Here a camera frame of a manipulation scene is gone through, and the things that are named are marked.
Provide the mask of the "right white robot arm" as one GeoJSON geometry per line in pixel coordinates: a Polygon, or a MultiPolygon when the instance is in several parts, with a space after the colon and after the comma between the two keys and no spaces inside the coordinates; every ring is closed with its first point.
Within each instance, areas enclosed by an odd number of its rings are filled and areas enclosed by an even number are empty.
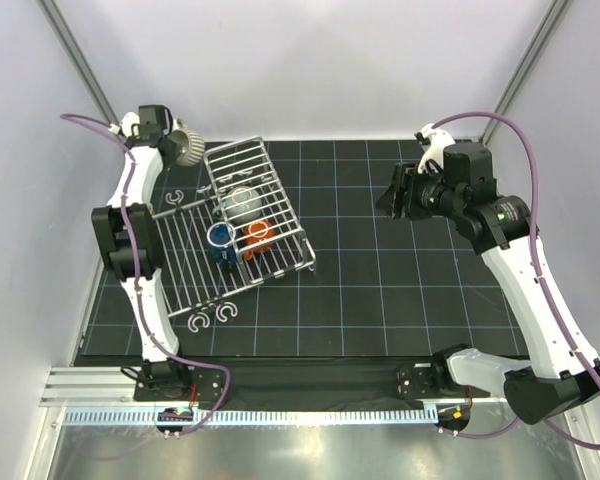
{"type": "Polygon", "coordinates": [[[491,152],[479,143],[451,144],[423,166],[397,164],[377,200],[382,213],[410,220],[444,217],[498,282],[523,334],[526,361],[459,345],[435,354],[432,388],[453,396],[464,386],[502,396],[534,425],[600,395],[600,356],[584,339],[531,232],[531,212],[499,194],[491,152]]]}

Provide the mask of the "grey speckled mug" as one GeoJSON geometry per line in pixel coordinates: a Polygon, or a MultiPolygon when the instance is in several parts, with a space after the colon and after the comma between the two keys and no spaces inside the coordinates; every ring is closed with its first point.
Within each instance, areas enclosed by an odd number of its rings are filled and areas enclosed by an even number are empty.
{"type": "Polygon", "coordinates": [[[231,224],[243,225],[260,218],[262,199],[254,188],[236,187],[223,198],[223,206],[231,224]]]}

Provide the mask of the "orange patterned mug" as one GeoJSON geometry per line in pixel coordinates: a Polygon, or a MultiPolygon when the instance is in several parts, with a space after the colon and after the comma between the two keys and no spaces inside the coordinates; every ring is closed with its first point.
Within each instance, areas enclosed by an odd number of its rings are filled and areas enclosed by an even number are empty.
{"type": "Polygon", "coordinates": [[[269,244],[263,245],[263,243],[276,235],[275,228],[268,220],[264,219],[249,223],[242,231],[244,243],[249,247],[249,250],[243,254],[245,260],[251,260],[254,255],[269,250],[271,246],[269,244]]]}

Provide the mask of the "blue mug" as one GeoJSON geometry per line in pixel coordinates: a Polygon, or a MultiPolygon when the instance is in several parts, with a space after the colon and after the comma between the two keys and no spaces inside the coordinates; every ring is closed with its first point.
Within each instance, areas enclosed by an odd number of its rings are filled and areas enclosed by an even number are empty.
{"type": "Polygon", "coordinates": [[[216,222],[206,233],[206,242],[215,262],[230,268],[237,265],[236,254],[237,233],[227,222],[216,222]]]}

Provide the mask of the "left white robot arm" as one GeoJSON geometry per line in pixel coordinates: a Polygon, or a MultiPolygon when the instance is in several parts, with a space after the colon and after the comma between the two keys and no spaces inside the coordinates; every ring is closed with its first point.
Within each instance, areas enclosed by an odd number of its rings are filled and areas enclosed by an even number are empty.
{"type": "Polygon", "coordinates": [[[123,117],[110,134],[123,150],[123,171],[107,204],[92,210],[91,221],[104,267],[127,294],[141,338],[141,366],[121,371],[135,379],[142,395],[176,401],[188,395],[192,378],[178,357],[179,340],[168,318],[166,254],[149,206],[158,176],[180,153],[173,131],[173,116],[163,105],[142,105],[123,117]]]}

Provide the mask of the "white ribbed cup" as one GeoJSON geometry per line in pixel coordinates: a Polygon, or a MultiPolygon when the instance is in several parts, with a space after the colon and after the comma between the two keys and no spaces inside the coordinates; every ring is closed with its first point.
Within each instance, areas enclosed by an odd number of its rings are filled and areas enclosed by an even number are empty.
{"type": "Polygon", "coordinates": [[[168,138],[179,148],[176,164],[182,167],[193,167],[199,164],[205,153],[205,141],[191,130],[180,118],[175,123],[168,138]]]}

